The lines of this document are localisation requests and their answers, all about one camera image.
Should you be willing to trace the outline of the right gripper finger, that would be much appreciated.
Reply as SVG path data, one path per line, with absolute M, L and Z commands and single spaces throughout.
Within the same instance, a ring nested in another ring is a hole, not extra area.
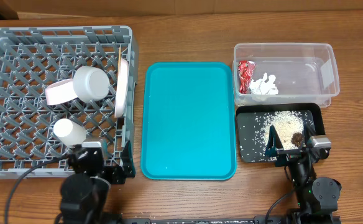
M 309 124 L 304 124 L 303 137 L 304 137 L 304 143 L 305 143 L 306 147 L 309 146 L 310 137 L 315 136 L 315 135 L 316 135 L 315 128 L 312 128 Z
M 275 126 L 271 125 L 269 129 L 269 140 L 266 146 L 265 155 L 267 157 L 277 157 L 278 151 L 282 150 L 283 145 L 277 134 Z

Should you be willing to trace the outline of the brown food scrap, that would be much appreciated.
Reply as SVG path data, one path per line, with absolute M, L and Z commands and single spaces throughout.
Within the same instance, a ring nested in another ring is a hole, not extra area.
M 291 143 L 295 147 L 302 147 L 302 145 L 304 145 L 304 143 L 305 143 L 304 135 L 302 133 L 294 133 L 292 136 Z

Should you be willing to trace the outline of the white rice pile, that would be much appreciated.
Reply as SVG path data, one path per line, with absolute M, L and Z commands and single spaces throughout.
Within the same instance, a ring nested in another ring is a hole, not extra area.
M 237 130 L 241 159 L 244 162 L 270 162 L 274 157 L 265 155 L 269 140 L 269 129 L 275 126 L 285 149 L 295 149 L 291 143 L 294 133 L 302 133 L 304 124 L 313 124 L 308 110 L 240 113 L 237 115 Z

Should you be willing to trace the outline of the white paper cup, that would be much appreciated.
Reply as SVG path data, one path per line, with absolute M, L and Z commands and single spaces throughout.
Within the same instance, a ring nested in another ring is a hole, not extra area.
M 86 129 L 66 118 L 59 119 L 53 125 L 53 132 L 69 148 L 74 148 L 76 145 L 82 144 L 86 139 Z

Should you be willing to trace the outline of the white tissue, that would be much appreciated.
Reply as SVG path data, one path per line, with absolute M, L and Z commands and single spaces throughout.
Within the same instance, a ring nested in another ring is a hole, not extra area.
M 264 73 L 262 78 L 252 80 L 249 84 L 250 92 L 254 95 L 277 95 L 278 88 L 275 84 L 276 76 Z

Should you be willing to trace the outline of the pink bowl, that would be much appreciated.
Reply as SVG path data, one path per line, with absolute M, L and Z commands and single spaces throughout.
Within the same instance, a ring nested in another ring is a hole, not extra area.
M 72 78 L 49 85 L 45 89 L 45 96 L 46 102 L 50 106 L 66 103 L 78 97 L 73 88 Z

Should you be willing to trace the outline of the grey-green bowl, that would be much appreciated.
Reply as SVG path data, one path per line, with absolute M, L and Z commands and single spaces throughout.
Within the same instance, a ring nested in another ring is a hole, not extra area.
M 109 85 L 106 73 L 96 67 L 82 66 L 73 77 L 73 89 L 77 97 L 85 103 L 105 98 L 109 93 Z

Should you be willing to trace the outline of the red snack wrapper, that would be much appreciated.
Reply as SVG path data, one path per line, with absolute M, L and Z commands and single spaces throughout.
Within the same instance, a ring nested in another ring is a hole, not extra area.
M 239 93 L 246 94 L 253 76 L 256 64 L 253 61 L 241 60 L 237 66 L 237 73 L 240 79 Z

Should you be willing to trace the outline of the white round plate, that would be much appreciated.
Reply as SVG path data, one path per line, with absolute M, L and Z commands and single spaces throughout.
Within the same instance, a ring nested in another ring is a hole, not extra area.
M 120 118 L 125 111 L 126 101 L 127 101 L 127 91 L 128 91 L 128 74 L 129 74 L 129 64 L 127 60 L 121 58 L 118 64 L 117 73 L 117 90 L 116 90 L 116 100 L 114 117 Z

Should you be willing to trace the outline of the wooden chopstick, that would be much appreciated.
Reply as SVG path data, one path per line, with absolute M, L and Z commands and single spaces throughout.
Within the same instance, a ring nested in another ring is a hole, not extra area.
M 119 47 L 118 49 L 119 49 L 119 52 L 118 52 L 118 60 L 117 60 L 117 76 L 119 76 L 119 74 L 120 74 L 120 70 L 121 70 L 121 59 L 122 59 L 121 47 Z

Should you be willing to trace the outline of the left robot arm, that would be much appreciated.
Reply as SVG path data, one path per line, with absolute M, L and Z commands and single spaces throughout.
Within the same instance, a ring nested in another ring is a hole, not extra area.
M 119 165 L 106 166 L 106 155 L 106 146 L 98 139 L 87 139 L 75 146 L 68 158 L 75 173 L 60 188 L 62 200 L 55 223 L 122 223 L 120 214 L 103 209 L 111 186 L 136 176 L 132 144 L 126 142 Z

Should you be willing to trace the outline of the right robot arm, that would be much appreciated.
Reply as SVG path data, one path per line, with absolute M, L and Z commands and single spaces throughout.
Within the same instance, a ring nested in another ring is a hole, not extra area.
M 340 223 L 333 213 L 338 209 L 341 184 L 329 177 L 317 177 L 314 164 L 326 159 L 331 141 L 325 135 L 316 135 L 305 126 L 296 149 L 284 149 L 273 125 L 269 129 L 269 140 L 265 155 L 276 158 L 275 166 L 283 167 L 293 189 L 281 196 L 268 209 L 265 223 Z M 284 199 L 295 194 L 298 208 L 289 209 L 282 217 L 271 217 L 271 211 Z

